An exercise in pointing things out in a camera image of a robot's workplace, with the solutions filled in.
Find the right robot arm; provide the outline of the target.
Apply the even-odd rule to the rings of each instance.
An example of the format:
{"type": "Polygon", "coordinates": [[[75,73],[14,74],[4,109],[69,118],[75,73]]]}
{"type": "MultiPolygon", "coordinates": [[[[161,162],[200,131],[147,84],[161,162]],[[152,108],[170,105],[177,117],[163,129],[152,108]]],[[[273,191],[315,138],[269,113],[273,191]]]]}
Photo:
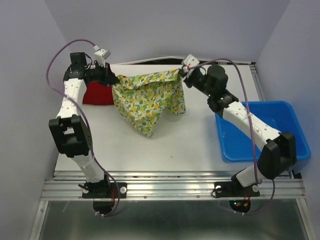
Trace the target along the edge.
{"type": "Polygon", "coordinates": [[[235,174],[230,182],[231,192],[242,195],[252,184],[274,180],[297,162],[296,138],[289,132],[281,132],[267,125],[251,111],[248,103],[227,90],[228,75],[223,67],[213,63],[202,74],[201,65],[184,63],[183,81],[188,88],[196,88],[207,96],[209,108],[220,118],[228,121],[251,139],[253,164],[235,174]]]}

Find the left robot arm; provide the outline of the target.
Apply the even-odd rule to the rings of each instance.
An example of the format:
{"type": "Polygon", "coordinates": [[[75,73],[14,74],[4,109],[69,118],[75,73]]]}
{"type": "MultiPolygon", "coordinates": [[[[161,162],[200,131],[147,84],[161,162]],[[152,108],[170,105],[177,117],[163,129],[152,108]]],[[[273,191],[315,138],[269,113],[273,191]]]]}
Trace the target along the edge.
{"type": "Polygon", "coordinates": [[[95,195],[108,196],[111,184],[108,175],[95,161],[92,134],[82,115],[81,106],[90,83],[96,82],[107,87],[119,83],[107,63],[109,55],[109,50],[97,49],[94,63],[88,64],[84,52],[70,54],[71,64],[63,77],[61,107],[56,118],[48,123],[59,153],[72,159],[84,173],[86,182],[81,188],[91,198],[95,195]]]}

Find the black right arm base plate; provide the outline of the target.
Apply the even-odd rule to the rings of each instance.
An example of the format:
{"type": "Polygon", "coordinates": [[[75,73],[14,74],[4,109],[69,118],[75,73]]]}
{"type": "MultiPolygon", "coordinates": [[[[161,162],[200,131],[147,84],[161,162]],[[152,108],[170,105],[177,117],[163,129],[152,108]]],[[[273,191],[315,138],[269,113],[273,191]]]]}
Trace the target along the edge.
{"type": "Polygon", "coordinates": [[[211,196],[214,198],[259,197],[260,190],[256,184],[243,187],[232,181],[217,181],[214,183],[211,196]]]}

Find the lemon print skirt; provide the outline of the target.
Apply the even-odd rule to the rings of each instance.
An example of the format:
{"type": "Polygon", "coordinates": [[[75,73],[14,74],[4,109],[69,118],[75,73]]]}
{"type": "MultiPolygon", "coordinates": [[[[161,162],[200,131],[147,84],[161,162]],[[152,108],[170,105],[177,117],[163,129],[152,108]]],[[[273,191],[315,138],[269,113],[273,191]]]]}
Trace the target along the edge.
{"type": "Polygon", "coordinates": [[[118,75],[119,83],[112,86],[112,97],[118,112],[138,132],[146,137],[162,113],[186,113],[182,76],[178,69],[136,76],[118,75]]]}

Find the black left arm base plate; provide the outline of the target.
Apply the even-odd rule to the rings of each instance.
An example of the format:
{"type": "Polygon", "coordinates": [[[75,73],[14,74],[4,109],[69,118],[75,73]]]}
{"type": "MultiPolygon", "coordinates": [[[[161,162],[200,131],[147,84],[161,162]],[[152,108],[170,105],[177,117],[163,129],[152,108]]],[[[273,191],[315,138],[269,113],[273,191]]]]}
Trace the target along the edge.
{"type": "Polygon", "coordinates": [[[110,185],[103,186],[102,182],[87,183],[84,185],[78,185],[82,189],[83,199],[111,199],[120,198],[125,199],[127,197],[128,185],[126,182],[117,182],[119,190],[114,182],[110,185]]]}

